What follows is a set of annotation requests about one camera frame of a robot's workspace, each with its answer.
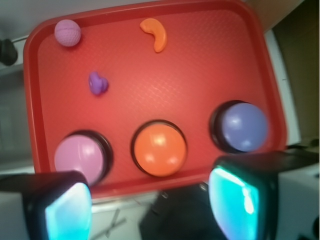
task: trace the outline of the purple toy piece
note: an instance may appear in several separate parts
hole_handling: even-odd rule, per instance
[[[104,77],[100,77],[96,71],[89,75],[89,87],[94,95],[99,95],[107,91],[109,83]]]

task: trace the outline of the pink button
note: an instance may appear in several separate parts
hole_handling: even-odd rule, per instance
[[[105,170],[104,155],[100,146],[90,137],[83,135],[65,138],[55,151],[54,164],[58,172],[81,172],[89,185],[95,184]]]

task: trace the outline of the toy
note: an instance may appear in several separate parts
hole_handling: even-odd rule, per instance
[[[55,25],[54,36],[62,46],[72,47],[80,41],[81,29],[76,22],[64,19]]]
[[[136,132],[131,154],[143,172],[165,177],[182,167],[187,156],[187,145],[177,126],[167,121],[152,121]]]
[[[165,49],[168,41],[167,32],[164,26],[157,19],[147,18],[140,23],[140,28],[148,34],[154,36],[154,51],[162,52]]]
[[[104,77],[100,77],[96,71],[89,75],[89,87],[94,95],[100,95],[107,91],[109,83]]]

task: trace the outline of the textured ball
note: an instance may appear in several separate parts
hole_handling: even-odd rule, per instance
[[[64,19],[55,25],[54,36],[62,46],[72,47],[80,41],[81,29],[76,22]]]

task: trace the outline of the white wall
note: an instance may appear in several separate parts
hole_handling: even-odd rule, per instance
[[[155,0],[0,0],[0,39],[28,35],[45,20],[68,14]]]

